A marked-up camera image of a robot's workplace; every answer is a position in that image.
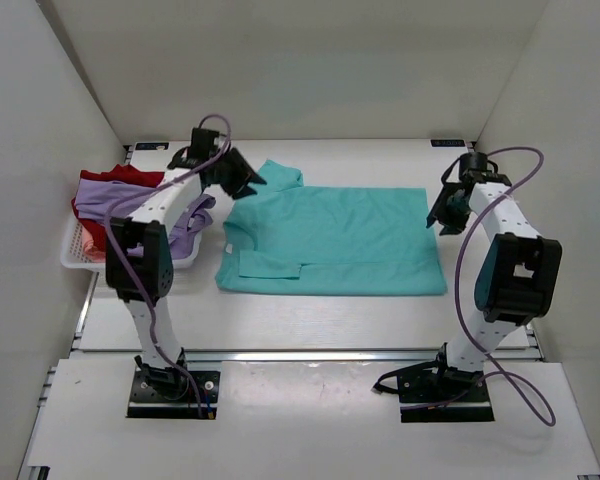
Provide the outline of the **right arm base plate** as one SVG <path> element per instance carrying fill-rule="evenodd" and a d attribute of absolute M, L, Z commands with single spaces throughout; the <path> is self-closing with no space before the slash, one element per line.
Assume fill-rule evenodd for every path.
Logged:
<path fill-rule="evenodd" d="M 402 423 L 487 423 L 495 420 L 484 382 L 445 378 L 429 363 L 381 375 L 372 389 L 396 395 Z"/>

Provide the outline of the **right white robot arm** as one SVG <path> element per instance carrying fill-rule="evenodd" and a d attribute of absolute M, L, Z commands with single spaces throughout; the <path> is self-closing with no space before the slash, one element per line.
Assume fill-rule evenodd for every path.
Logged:
<path fill-rule="evenodd" d="M 442 175 L 427 224 L 464 237 L 483 228 L 490 245 L 475 281 L 474 309 L 428 376 L 429 391 L 445 401 L 478 380 L 489 354 L 510 333 L 547 314 L 562 257 L 561 244 L 531 225 L 513 197 L 514 183 L 487 154 L 465 153 L 448 170 L 458 178 Z"/>

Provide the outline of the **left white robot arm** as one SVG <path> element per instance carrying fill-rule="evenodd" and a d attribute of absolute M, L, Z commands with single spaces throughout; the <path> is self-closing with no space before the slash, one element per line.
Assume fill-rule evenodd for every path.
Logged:
<path fill-rule="evenodd" d="M 167 295 L 174 278 L 169 236 L 177 221 L 211 185 L 234 200 L 254 194 L 264 179 L 232 146 L 229 132 L 198 125 L 177 151 L 162 181 L 148 193 L 115 201 L 105 212 L 105 278 L 132 316 L 144 382 L 168 401 L 205 400 L 177 341 Z"/>

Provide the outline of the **teal t shirt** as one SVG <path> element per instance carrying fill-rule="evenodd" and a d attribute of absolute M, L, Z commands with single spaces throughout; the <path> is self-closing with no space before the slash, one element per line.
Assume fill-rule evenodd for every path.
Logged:
<path fill-rule="evenodd" d="M 268 160 L 234 203 L 215 280 L 224 291 L 438 296 L 447 291 L 423 188 L 311 186 Z"/>

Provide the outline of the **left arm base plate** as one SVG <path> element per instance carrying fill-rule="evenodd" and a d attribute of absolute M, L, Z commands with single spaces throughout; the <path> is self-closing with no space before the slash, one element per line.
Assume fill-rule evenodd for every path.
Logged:
<path fill-rule="evenodd" d="M 196 382 L 200 398 L 191 386 L 158 386 L 137 369 L 128 398 L 126 417 L 132 419 L 215 420 L 217 418 L 221 372 L 189 371 Z"/>

